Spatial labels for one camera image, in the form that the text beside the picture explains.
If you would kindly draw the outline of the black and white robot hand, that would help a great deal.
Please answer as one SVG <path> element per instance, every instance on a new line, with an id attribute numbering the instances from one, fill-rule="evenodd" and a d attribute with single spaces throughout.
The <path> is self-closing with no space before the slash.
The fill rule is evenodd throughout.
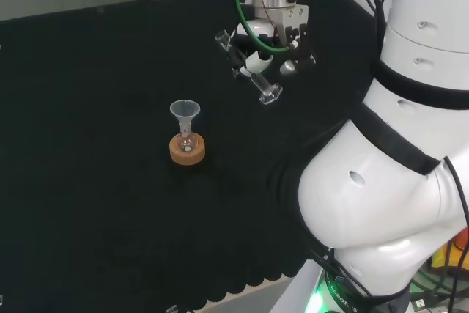
<path id="1" fill-rule="evenodd" d="M 240 23 L 222 41 L 236 76 L 253 78 L 266 71 L 276 56 L 283 59 L 283 76 L 299 73 L 316 64 L 308 39 L 307 6 L 256 9 L 255 18 L 247 19 L 241 4 L 234 8 Z"/>

